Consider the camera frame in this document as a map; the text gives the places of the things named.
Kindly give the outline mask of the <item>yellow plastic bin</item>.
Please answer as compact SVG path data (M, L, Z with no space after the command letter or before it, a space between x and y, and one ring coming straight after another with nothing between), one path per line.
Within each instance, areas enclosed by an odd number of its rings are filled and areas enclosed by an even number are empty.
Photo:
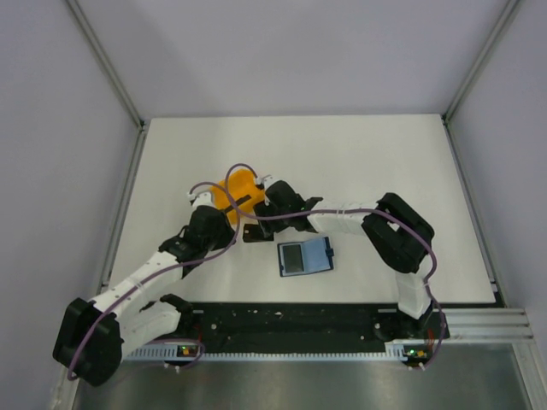
M251 196L251 199L241 206L238 206L247 214L253 213L253 207L262 202L265 198L264 190L261 190L255 186L255 177L251 170L239 168L235 172L231 173L228 179L228 191L233 200L236 201L243 196ZM228 221L232 226L237 224L236 211L232 209L230 212L226 212L225 208L232 205L226 197L226 194L217 187L211 187L210 192L214 195L215 206L224 212Z

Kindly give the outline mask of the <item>black credit card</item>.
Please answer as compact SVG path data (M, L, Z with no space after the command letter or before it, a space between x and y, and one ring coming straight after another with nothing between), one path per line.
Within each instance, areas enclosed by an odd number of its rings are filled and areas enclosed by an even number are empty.
M286 274L303 272L303 254L300 244L284 246L282 254Z

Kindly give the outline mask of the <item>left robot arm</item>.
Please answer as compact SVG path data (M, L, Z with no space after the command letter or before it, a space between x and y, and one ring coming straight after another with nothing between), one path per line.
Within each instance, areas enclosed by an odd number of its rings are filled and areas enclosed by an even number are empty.
M70 302L52 352L67 369L68 380L100 386L135 349L168 333L188 337L194 319L184 312L185 302L165 291L225 253L236 234L224 212L198 205L180 233L165 240L134 273L90 300Z

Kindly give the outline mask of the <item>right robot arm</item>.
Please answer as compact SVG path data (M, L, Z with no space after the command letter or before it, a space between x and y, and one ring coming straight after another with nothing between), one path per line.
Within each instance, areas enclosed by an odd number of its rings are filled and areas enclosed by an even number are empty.
M429 278L437 257L432 251L434 230L399 195L388 192L371 208L363 203L330 202L320 196L303 199L284 180L262 179L265 200L254 212L267 232L291 227L314 233L343 233L366 237L380 259L395 272L401 312L399 328L411 338L420 337L431 324Z

